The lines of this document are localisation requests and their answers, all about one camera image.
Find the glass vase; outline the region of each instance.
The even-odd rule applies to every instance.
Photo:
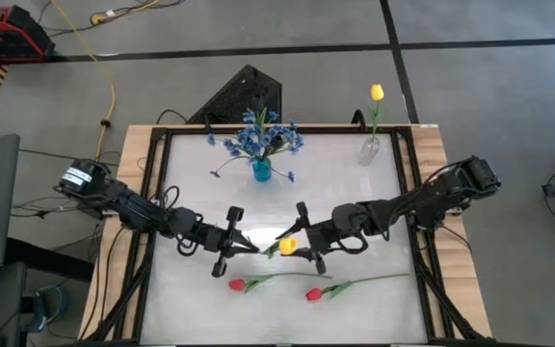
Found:
[[[379,149],[381,149],[381,140],[376,136],[365,139],[363,147],[357,156],[358,163],[362,166],[370,165]]]
[[[254,178],[258,182],[266,182],[271,178],[271,160],[255,161],[251,164],[251,168],[254,172]]]

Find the white tabletop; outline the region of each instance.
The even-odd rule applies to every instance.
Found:
[[[174,135],[164,186],[179,186],[177,205],[202,213],[205,223],[226,227],[228,208],[244,208],[237,228],[264,250],[293,225],[299,201],[305,201],[314,224],[329,219],[337,205],[400,194],[388,135],[380,135],[382,148],[371,165],[357,163],[367,136],[305,134],[299,154],[272,157],[277,170],[296,173],[295,183],[275,174],[260,183],[247,160],[232,162],[220,172],[222,178],[214,177],[209,172],[229,159],[228,152],[220,144],[210,147],[205,136]],[[141,344],[423,342],[406,223],[398,221],[390,232],[389,242],[368,237],[369,249],[363,254],[325,256],[332,280],[278,277],[247,294],[231,290],[228,282],[278,272],[314,274],[314,264],[302,258],[238,254],[227,261],[226,274],[214,279],[217,254],[199,247],[184,257],[176,241],[158,236]],[[297,238],[300,247],[308,245],[303,231]],[[358,247],[356,239],[345,244]],[[305,298],[313,287],[394,274],[406,275],[355,284],[331,300],[310,303]]]

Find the wooden table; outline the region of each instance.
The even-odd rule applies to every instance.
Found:
[[[357,124],[349,124],[348,126],[358,127]],[[177,127],[198,129],[202,128],[203,125],[179,125]],[[143,183],[143,167],[145,166],[144,158],[146,158],[148,151],[152,128],[152,125],[131,125],[128,128],[127,135],[125,137],[117,179],[125,182],[130,189],[135,191],[140,191]],[[419,170],[421,172],[422,179],[425,179],[447,162],[442,139],[440,138],[440,131],[436,125],[425,124],[412,125],[411,129]],[[157,153],[159,154],[160,152],[161,148],[158,147]],[[408,153],[405,150],[402,150],[402,153],[404,156],[404,163],[408,163]],[[159,167],[159,164],[159,160],[156,160],[156,163],[154,163],[155,170],[153,170],[153,172],[156,175],[158,173],[157,168]],[[405,170],[407,173],[407,180],[409,181],[409,188],[411,189],[414,187],[414,183],[412,181],[412,174],[408,164],[405,164]],[[155,189],[155,181],[156,179],[153,177],[149,185],[150,191]],[[461,217],[447,217],[445,224],[464,238],[466,237]],[[111,307],[119,298],[123,274],[125,272],[125,265],[130,249],[130,242],[132,238],[131,232],[124,232],[118,238],[117,243],[113,247],[108,277],[108,292],[104,293],[107,260],[106,254],[108,254],[111,249],[111,245],[113,245],[113,241],[115,240],[115,236],[119,229],[119,219],[110,219],[106,222],[100,246],[100,252],[103,256],[100,257],[99,264],[96,265],[100,267],[99,291],[97,293],[98,305],[95,306],[93,319],[90,322],[85,336],[93,332],[97,326],[99,318],[102,314],[101,307],[104,295],[106,294],[104,315],[111,310]],[[483,335],[490,336],[491,333],[489,330],[488,318],[486,316],[479,283],[477,282],[477,275],[468,248],[458,237],[442,229],[436,232],[436,248],[447,295],[451,298],[455,306],[460,310],[462,315],[470,322],[476,331]],[[79,332],[79,337],[80,333],[87,326],[88,320],[90,320],[90,317],[92,316],[93,304],[96,299],[96,273],[96,271],[93,271],[92,285],[85,306],[85,313],[83,315],[83,322],[81,325],[82,329]],[[428,292],[432,307],[436,336],[443,337],[439,306],[432,292],[429,290]],[[123,329],[124,338],[132,335],[133,320],[136,313],[136,303],[137,296],[135,295],[132,298],[130,305],[128,305],[127,314],[125,315],[125,324]]]

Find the red equipment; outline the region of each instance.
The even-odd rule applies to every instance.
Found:
[[[0,7],[0,63],[42,62],[54,49],[55,43],[27,11]]]

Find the gray concrete floor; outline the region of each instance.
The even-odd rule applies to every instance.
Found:
[[[45,0],[15,3],[37,16]],[[116,2],[61,3],[74,22],[85,25],[91,13]],[[389,4],[400,42],[555,38],[555,1]],[[54,8],[43,22],[64,26]],[[96,53],[388,42],[376,0],[190,0],[130,15],[84,36]],[[62,54],[82,54],[72,35],[56,43]],[[494,336],[555,345],[555,220],[541,194],[541,185],[555,172],[555,46],[403,55],[420,121],[440,125],[449,159],[477,154],[503,179],[495,197],[474,202],[464,215]],[[154,123],[165,108],[192,115],[244,64],[282,83],[287,120],[347,122],[356,108],[365,108],[369,85],[381,82],[386,121],[408,122],[389,51],[120,61],[107,63],[118,106],[104,150],[120,150],[128,124]],[[28,149],[92,156],[109,97],[93,63],[13,66],[0,92],[0,134],[18,133]],[[118,160],[116,155],[108,159]],[[68,164],[21,153],[14,200],[54,195],[51,186]],[[90,234],[93,225],[80,213],[59,213],[45,221],[15,219],[11,235],[56,247]],[[88,246],[68,252],[84,257]],[[28,287],[58,280],[32,274]],[[53,331],[76,335],[88,287],[69,281],[65,288],[72,309]],[[61,342],[48,334],[32,339],[39,346]]]

